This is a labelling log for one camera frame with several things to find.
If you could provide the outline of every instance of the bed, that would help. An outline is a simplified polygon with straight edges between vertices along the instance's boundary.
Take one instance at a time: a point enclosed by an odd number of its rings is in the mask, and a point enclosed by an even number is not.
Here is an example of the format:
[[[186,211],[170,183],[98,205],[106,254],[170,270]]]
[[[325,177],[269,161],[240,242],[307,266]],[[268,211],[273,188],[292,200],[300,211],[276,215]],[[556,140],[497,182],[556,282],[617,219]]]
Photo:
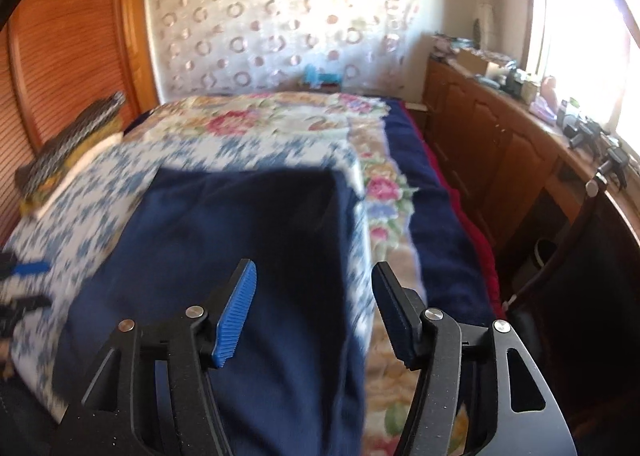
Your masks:
[[[122,144],[71,182],[46,219],[23,220],[7,244],[63,266],[41,277],[11,278],[1,290],[4,299],[29,292],[54,297],[53,312],[30,315],[14,335],[12,356],[27,388],[57,420],[62,417],[66,404],[52,392],[52,378],[67,315],[78,295],[84,298],[86,275],[116,248],[160,166],[329,168],[360,197],[346,313],[359,349],[368,347],[362,453],[392,454],[417,375],[395,359],[372,310],[371,264],[388,261],[403,285],[460,322],[487,325],[500,314],[491,249],[463,214],[402,101],[304,92],[193,97],[156,108],[127,131]],[[76,215],[81,225],[70,218]]]

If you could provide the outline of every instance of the patterned wall covering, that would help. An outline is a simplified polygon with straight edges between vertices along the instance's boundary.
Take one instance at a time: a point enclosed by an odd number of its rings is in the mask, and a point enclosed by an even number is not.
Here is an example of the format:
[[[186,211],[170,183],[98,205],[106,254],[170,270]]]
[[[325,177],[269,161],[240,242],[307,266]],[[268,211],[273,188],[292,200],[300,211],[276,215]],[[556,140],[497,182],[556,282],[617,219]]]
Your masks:
[[[149,0],[163,100],[294,89],[307,64],[355,92],[401,93],[418,0]]]

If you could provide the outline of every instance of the window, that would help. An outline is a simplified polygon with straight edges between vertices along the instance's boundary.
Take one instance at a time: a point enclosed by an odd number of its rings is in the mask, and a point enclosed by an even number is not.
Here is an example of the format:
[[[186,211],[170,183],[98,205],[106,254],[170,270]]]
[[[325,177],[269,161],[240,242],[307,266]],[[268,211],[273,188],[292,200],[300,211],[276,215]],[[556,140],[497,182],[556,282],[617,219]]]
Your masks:
[[[640,50],[616,4],[534,0],[534,10],[544,24],[539,76],[556,77],[559,100],[574,98],[585,115],[640,153]]]

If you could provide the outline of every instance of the folded dark blue garment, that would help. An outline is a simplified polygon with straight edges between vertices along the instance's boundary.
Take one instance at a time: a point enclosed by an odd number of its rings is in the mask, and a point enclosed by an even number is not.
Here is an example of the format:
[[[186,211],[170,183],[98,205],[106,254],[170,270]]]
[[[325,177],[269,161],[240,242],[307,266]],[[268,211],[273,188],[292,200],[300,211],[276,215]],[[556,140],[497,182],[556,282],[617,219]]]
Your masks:
[[[254,301],[235,356],[210,372],[234,454],[359,454],[364,354],[344,298],[356,202],[331,171],[160,169],[69,310],[54,390],[69,400],[121,319],[182,313],[247,257]]]
[[[401,102],[392,98],[385,102],[390,108],[385,118],[389,152],[409,185],[418,189],[409,231],[420,259],[427,302],[458,322],[488,326],[495,314],[476,249],[453,211],[449,193],[440,185]]]

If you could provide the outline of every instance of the trash can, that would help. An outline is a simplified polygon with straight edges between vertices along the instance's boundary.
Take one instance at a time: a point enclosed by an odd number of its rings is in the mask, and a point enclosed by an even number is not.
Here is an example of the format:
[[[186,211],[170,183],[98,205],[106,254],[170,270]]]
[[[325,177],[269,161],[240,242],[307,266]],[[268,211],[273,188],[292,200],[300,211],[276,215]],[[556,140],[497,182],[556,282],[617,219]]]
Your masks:
[[[550,239],[540,238],[536,241],[527,261],[522,264],[511,280],[513,293],[519,292],[527,282],[533,279],[535,274],[551,259],[556,249],[558,249],[558,245]]]

